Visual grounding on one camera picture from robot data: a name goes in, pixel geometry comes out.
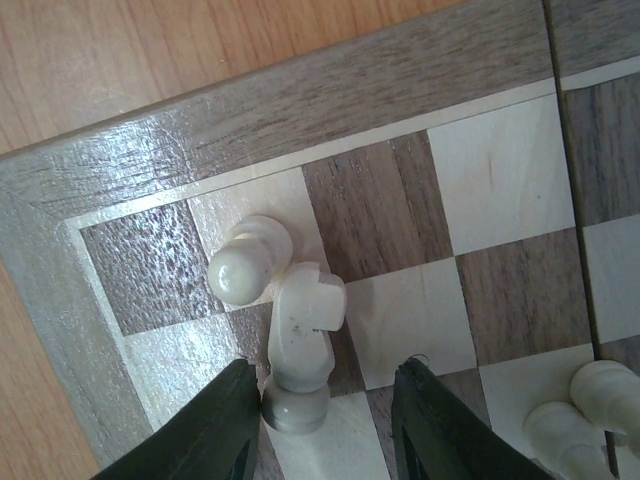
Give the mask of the white knight chess piece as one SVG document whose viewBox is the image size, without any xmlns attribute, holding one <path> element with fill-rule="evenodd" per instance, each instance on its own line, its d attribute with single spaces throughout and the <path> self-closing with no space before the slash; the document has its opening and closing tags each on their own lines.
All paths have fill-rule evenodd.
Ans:
<svg viewBox="0 0 640 480">
<path fill-rule="evenodd" d="M 336 275 L 315 262 L 292 265 L 273 301 L 262 416 L 286 434 L 318 430 L 327 415 L 335 356 L 329 334 L 341 329 L 347 293 Z"/>
</svg>

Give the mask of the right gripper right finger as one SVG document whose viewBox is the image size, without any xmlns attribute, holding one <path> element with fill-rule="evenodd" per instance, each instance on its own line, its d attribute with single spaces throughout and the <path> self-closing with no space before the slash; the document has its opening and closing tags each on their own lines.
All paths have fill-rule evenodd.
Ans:
<svg viewBox="0 0 640 480">
<path fill-rule="evenodd" d="M 395 372 L 392 438 L 400 479 L 549 479 L 497 436 L 421 360 Z"/>
</svg>

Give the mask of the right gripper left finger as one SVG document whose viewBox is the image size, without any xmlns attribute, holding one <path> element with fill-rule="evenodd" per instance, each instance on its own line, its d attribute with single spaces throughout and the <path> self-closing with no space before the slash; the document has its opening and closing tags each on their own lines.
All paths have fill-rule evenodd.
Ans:
<svg viewBox="0 0 640 480">
<path fill-rule="evenodd" d="M 99 479 L 251 479 L 260 431 L 256 369 L 232 361 L 151 437 Z"/>
</svg>

